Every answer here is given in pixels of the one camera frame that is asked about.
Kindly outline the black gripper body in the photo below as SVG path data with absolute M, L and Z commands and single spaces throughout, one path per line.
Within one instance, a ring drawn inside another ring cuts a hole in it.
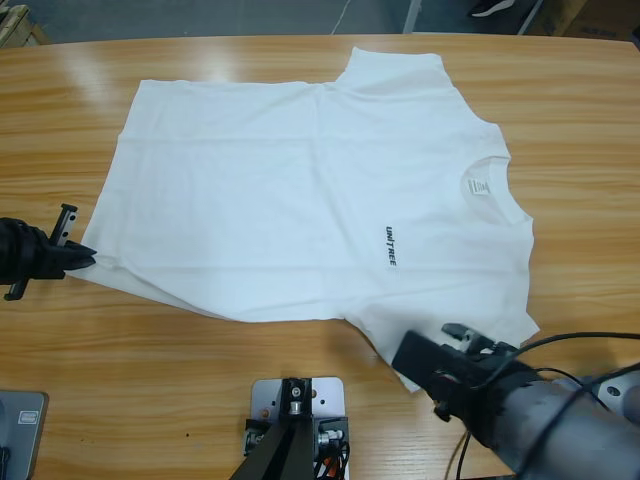
M 443 421 L 460 419 L 476 440 L 493 443 L 507 397 L 539 375 L 516 359 L 512 345 L 459 323 L 447 323 L 442 331 L 460 346 L 443 347 L 444 365 L 435 374 L 434 412 Z
M 64 244 L 75 224 L 77 207 L 62 204 L 50 235 L 25 221 L 1 219 L 1 284 L 9 289 L 6 301 L 20 300 L 30 280 L 63 279 L 63 261 L 69 255 Z

